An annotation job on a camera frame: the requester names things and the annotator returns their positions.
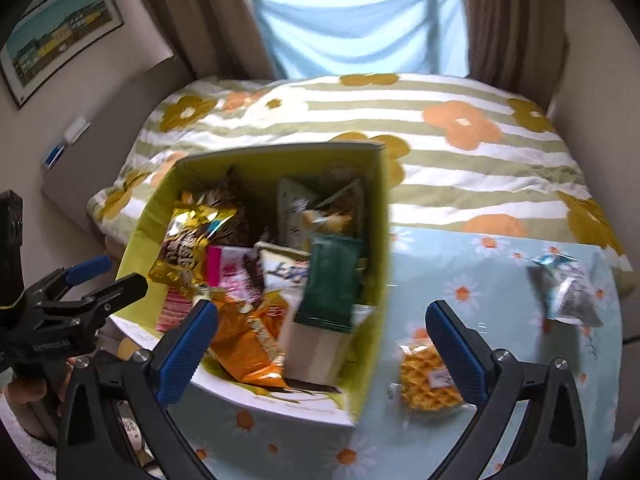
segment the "blue curtain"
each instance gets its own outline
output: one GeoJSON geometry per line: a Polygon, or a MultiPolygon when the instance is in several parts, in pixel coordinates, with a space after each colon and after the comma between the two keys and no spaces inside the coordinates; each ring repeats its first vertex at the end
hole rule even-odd
{"type": "Polygon", "coordinates": [[[462,0],[254,0],[280,78],[468,74],[462,0]]]}

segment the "floral bedding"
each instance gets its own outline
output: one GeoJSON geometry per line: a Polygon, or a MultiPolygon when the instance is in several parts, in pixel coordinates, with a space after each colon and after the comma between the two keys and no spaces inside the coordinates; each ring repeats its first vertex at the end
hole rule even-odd
{"type": "Polygon", "coordinates": [[[598,245],[620,293],[632,289],[623,248],[544,112],[471,79],[194,81],[156,107],[113,186],[87,209],[105,234],[126,244],[149,197],[184,156],[350,139],[388,148],[392,224],[539,238],[551,250],[553,242],[598,245]]]}

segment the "painting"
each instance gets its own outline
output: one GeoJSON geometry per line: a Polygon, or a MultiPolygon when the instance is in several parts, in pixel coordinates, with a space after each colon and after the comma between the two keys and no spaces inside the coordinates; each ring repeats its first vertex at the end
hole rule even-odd
{"type": "Polygon", "coordinates": [[[25,14],[0,52],[2,74],[22,107],[67,61],[123,25],[114,0],[46,0],[25,14]]]}

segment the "pink snack package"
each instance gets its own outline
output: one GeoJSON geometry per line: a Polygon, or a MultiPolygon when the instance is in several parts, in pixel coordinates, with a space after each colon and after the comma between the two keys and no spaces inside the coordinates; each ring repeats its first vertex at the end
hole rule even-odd
{"type": "Polygon", "coordinates": [[[190,300],[180,294],[178,290],[170,288],[158,317],[156,330],[164,333],[177,327],[192,308],[190,300]]]}
{"type": "Polygon", "coordinates": [[[247,261],[256,259],[253,248],[207,246],[207,285],[226,288],[226,293],[235,300],[248,303],[262,301],[262,291],[252,280],[247,261]]]}

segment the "yellow-green box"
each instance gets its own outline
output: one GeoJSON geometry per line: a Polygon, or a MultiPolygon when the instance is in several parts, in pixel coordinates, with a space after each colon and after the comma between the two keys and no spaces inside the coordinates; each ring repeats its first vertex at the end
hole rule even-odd
{"type": "MultiPolygon", "coordinates": [[[[174,165],[140,216],[120,264],[119,277],[132,272],[146,276],[158,255],[180,192],[212,189],[231,166],[238,174],[250,220],[254,225],[258,223],[260,229],[263,225],[276,225],[277,187],[283,176],[302,179],[315,176],[318,182],[324,182],[321,176],[353,171],[365,185],[369,265],[364,303],[376,308],[351,341],[338,375],[340,393],[268,392],[239,384],[210,357],[203,359],[194,374],[192,382],[196,386],[249,409],[326,424],[355,424],[375,369],[385,318],[389,240],[385,161],[386,151],[379,144],[326,142],[234,148],[188,156],[174,165]]],[[[149,282],[146,297],[115,314],[114,322],[133,341],[153,348],[161,336],[155,326],[166,292],[166,286],[149,282]]]]}

